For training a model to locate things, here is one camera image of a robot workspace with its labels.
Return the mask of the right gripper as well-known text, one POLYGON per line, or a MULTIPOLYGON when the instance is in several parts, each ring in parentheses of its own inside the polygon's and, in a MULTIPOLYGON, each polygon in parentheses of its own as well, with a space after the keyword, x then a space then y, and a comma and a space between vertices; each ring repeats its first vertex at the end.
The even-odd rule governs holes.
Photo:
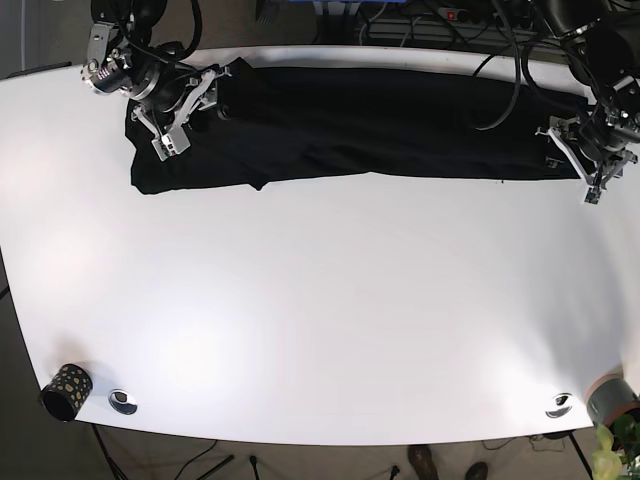
POLYGON ((209 128, 207 115, 192 115, 213 107, 221 121, 233 118, 230 107, 218 101, 217 82, 232 77, 229 66, 219 64, 190 73, 160 71, 148 88, 131 97, 131 121, 149 130, 154 140, 187 140, 184 125, 198 134, 209 128))

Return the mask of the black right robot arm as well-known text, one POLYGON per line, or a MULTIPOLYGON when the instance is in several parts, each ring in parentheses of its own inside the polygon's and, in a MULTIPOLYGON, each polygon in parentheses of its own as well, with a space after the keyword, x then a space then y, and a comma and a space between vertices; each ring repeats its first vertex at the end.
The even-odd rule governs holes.
POLYGON ((203 31, 200 4, 190 5, 190 43, 153 46, 153 28, 166 11, 165 1, 93 1, 93 26, 81 70, 82 81, 95 93, 128 98, 133 103, 132 119, 173 152, 180 149, 191 116, 219 105, 217 82, 231 74, 218 64, 198 68, 186 62, 203 31))

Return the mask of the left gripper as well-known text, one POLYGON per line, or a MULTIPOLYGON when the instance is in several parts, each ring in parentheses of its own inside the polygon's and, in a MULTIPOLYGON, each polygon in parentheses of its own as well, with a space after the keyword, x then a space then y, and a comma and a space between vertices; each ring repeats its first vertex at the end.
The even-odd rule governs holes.
POLYGON ((536 134, 548 138, 589 188, 606 188, 623 177, 628 164, 638 163, 630 145, 639 144, 639 124, 629 118, 611 123, 551 116, 549 126, 536 134))

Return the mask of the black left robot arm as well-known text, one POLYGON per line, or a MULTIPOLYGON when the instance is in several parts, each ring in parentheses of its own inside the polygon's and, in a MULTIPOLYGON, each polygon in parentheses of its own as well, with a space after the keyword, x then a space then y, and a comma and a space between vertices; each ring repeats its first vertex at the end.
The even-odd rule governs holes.
POLYGON ((591 190, 620 177, 639 143, 639 10, 608 1, 535 1, 574 78, 591 89, 593 110, 552 127, 552 140, 591 190))

